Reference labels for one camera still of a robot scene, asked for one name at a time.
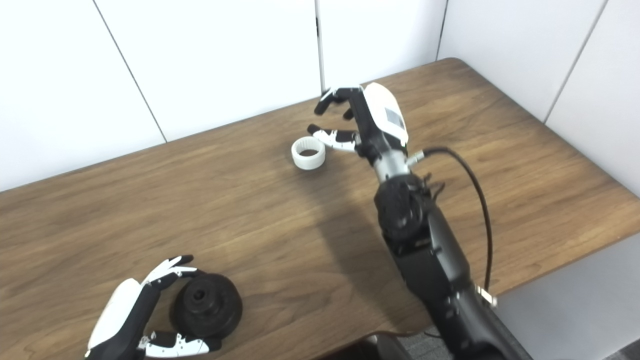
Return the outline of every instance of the gray floor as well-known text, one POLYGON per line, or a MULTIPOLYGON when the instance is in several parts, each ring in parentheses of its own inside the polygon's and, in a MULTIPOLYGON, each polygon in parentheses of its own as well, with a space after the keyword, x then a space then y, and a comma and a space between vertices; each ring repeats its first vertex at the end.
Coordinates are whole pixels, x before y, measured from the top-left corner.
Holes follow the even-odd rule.
MULTIPOLYGON (((501 296, 496 313, 534 360, 640 360, 640 234, 501 296)), ((440 339, 400 342, 414 360, 451 359, 440 339)))

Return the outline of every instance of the wooden table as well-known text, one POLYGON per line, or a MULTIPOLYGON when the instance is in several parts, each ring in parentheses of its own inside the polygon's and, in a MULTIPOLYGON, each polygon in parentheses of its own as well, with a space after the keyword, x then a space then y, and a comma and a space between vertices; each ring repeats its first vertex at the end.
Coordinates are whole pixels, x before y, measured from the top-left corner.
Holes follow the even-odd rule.
MULTIPOLYGON (((410 152, 459 151, 493 220, 492 289, 502 293, 640 231, 640 200, 458 60, 380 79, 397 97, 410 152)), ((384 246, 365 160, 329 151, 297 169, 307 125, 353 128, 310 100, 0 193, 2 359, 79 359, 111 292, 164 258, 229 276, 244 315, 200 359, 313 359, 374 332, 429 324, 384 246)), ((449 158, 416 171, 483 278, 485 235, 470 181, 449 158)), ((168 329, 163 294, 149 329, 168 329)))

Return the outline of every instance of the black rubber object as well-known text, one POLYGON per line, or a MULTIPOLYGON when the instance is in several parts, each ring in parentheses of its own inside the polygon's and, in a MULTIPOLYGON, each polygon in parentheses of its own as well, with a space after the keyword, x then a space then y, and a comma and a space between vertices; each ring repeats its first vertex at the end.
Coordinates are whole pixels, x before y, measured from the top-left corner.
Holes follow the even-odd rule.
POLYGON ((242 317, 242 300, 231 280, 220 274, 203 274, 185 285, 173 303, 173 327, 196 338, 223 339, 242 317))

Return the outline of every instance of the white wall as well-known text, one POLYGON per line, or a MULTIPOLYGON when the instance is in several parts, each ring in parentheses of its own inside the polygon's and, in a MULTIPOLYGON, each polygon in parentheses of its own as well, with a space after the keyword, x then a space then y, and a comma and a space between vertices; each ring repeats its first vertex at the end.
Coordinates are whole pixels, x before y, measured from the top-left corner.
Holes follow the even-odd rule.
POLYGON ((313 0, 98 0, 168 140, 320 96, 313 0))
POLYGON ((438 59, 462 59, 545 120, 603 4, 450 0, 438 59))
POLYGON ((317 5, 325 88, 436 60, 446 0, 317 0, 317 5))
POLYGON ((547 126, 640 197, 639 2, 609 0, 547 126))
POLYGON ((91 1, 0 1, 0 52, 0 190, 164 143, 91 1))

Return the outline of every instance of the white plastic ring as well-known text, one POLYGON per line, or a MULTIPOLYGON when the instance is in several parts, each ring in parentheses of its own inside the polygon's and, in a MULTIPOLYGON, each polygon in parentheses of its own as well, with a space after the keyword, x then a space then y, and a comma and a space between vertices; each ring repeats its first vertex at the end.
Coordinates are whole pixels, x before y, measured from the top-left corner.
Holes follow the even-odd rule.
POLYGON ((299 138, 291 145, 291 156, 293 162, 302 170, 313 170, 319 168, 324 163, 326 151, 324 144, 313 136, 299 138), (305 150, 315 150, 317 153, 311 156, 300 155, 305 150))

